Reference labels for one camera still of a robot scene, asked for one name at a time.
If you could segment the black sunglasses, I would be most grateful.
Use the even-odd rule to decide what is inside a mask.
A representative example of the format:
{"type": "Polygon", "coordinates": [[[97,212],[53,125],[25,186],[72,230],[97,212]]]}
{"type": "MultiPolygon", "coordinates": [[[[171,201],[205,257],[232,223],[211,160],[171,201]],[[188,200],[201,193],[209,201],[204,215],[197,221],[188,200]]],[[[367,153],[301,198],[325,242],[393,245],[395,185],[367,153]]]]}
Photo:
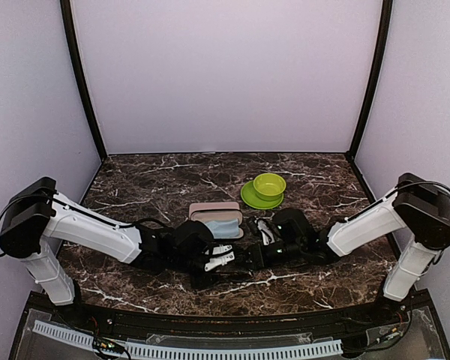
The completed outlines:
{"type": "Polygon", "coordinates": [[[226,265],[219,265],[210,271],[220,281],[245,282],[254,279],[254,271],[240,262],[229,262],[226,265]]]}

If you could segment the black glasses case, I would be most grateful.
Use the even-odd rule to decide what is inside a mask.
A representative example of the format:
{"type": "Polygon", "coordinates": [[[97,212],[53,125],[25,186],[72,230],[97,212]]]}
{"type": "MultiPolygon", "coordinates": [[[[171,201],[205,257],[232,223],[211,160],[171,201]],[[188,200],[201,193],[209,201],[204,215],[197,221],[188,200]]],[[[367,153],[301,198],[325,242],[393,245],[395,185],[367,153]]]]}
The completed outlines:
{"type": "Polygon", "coordinates": [[[233,240],[244,236],[243,214],[239,210],[195,211],[190,219],[206,225],[215,240],[233,240]]]}

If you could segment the pink glasses case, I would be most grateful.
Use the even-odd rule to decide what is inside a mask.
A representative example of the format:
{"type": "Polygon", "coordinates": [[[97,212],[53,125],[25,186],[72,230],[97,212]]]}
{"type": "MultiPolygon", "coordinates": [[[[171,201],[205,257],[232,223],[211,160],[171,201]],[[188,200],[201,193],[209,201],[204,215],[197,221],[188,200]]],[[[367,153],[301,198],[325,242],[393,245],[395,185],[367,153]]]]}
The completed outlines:
{"type": "Polygon", "coordinates": [[[195,202],[189,206],[189,216],[197,212],[221,212],[239,211],[237,202],[195,202]]]}

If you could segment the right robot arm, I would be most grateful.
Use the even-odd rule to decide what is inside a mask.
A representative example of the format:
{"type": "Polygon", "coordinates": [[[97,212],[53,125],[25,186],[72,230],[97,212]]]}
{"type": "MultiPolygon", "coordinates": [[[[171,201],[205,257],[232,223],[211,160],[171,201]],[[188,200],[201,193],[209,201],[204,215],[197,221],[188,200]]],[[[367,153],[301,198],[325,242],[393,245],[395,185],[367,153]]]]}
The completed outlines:
{"type": "Polygon", "coordinates": [[[277,212],[268,224],[267,244],[253,244],[245,262],[253,270],[296,259],[325,265],[393,233],[408,229],[412,237],[388,273],[381,298],[367,310],[376,326],[388,322],[428,267],[450,246],[450,188],[406,172],[397,185],[359,213],[316,231],[297,208],[277,212]]]}

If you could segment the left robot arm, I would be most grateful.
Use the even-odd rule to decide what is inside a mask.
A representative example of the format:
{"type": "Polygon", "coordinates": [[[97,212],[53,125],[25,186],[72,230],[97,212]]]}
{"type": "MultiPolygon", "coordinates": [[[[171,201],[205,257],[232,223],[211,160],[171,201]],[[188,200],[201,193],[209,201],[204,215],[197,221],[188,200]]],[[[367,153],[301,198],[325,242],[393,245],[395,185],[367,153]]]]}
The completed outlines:
{"type": "Polygon", "coordinates": [[[0,257],[20,260],[62,316],[75,327],[91,320],[80,290],[47,242],[61,239],[155,274],[165,269],[202,275],[232,259],[229,245],[215,244],[206,225],[189,220],[178,228],[148,219],[122,223],[82,207],[43,177],[12,197],[0,213],[0,257]]]}

